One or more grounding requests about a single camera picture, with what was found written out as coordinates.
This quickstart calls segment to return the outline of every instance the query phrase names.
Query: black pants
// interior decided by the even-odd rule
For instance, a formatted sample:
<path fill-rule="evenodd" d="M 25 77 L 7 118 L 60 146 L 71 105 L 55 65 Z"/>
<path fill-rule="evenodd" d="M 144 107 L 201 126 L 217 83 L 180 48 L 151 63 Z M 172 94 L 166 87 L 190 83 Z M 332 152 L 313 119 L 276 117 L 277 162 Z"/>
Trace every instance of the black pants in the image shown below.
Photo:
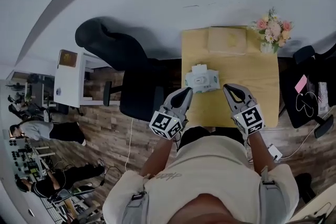
<path fill-rule="evenodd" d="M 76 122 L 55 123 L 50 132 L 50 138 L 62 141 L 74 141 L 80 144 L 83 143 L 85 139 L 84 134 Z"/>
<path fill-rule="evenodd" d="M 237 128 L 216 127 L 216 131 L 210 133 L 208 130 L 199 126 L 199 127 L 190 128 L 184 132 L 181 138 L 179 150 L 181 149 L 181 147 L 191 142 L 194 142 L 202 137 L 211 136 L 211 135 L 226 136 L 233 140 L 238 141 L 240 144 L 244 146 L 243 135 Z"/>
<path fill-rule="evenodd" d="M 61 186 L 64 185 L 64 189 L 70 189 L 75 182 L 85 179 L 93 178 L 104 173 L 104 167 L 98 165 L 94 167 L 92 164 L 87 164 L 83 167 L 72 167 L 63 172 L 57 172 L 54 174 L 55 178 Z"/>

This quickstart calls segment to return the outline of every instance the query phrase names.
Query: pink sticky note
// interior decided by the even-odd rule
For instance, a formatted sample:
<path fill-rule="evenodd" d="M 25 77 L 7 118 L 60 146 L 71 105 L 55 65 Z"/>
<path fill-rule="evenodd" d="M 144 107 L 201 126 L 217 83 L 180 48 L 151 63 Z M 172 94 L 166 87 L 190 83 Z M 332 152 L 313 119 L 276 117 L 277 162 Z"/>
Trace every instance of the pink sticky note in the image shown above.
<path fill-rule="evenodd" d="M 303 87 L 307 84 L 307 77 L 305 75 L 299 80 L 298 84 L 296 84 L 295 89 L 298 93 L 300 93 Z"/>

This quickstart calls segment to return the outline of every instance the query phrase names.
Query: power adapter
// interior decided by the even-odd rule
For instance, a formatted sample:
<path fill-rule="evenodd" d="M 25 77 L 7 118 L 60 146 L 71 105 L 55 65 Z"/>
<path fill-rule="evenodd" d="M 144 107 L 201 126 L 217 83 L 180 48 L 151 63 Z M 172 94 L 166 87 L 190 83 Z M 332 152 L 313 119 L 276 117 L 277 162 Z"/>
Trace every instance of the power adapter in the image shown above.
<path fill-rule="evenodd" d="M 281 159 L 282 157 L 282 153 L 273 145 L 270 144 L 268 147 L 268 151 L 270 152 L 270 154 L 273 156 L 273 159 L 275 161 L 278 161 Z"/>

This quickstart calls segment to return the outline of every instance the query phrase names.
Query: black shirt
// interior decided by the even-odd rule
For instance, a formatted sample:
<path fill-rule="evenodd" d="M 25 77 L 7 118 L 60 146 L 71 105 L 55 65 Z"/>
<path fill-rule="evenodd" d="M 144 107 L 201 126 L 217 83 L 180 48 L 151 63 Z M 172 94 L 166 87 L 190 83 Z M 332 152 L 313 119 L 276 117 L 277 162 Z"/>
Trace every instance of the black shirt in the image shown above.
<path fill-rule="evenodd" d="M 53 182 L 50 177 L 47 175 L 45 179 L 40 180 L 32 184 L 32 193 L 36 194 L 40 198 L 50 198 L 51 196 L 58 193 L 64 186 L 65 176 L 63 172 L 54 173 L 54 177 L 56 178 L 60 189 L 55 190 Z"/>

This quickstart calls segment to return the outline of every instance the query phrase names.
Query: gray shirt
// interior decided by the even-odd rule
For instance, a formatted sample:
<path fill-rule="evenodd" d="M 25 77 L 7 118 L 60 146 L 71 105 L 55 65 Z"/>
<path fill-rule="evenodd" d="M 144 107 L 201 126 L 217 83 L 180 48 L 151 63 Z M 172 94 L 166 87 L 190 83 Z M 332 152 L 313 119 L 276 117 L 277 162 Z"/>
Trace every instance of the gray shirt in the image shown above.
<path fill-rule="evenodd" d="M 44 121 L 28 121 L 20 125 L 21 130 L 31 139 L 40 140 L 41 138 L 50 139 L 50 132 L 54 124 Z"/>

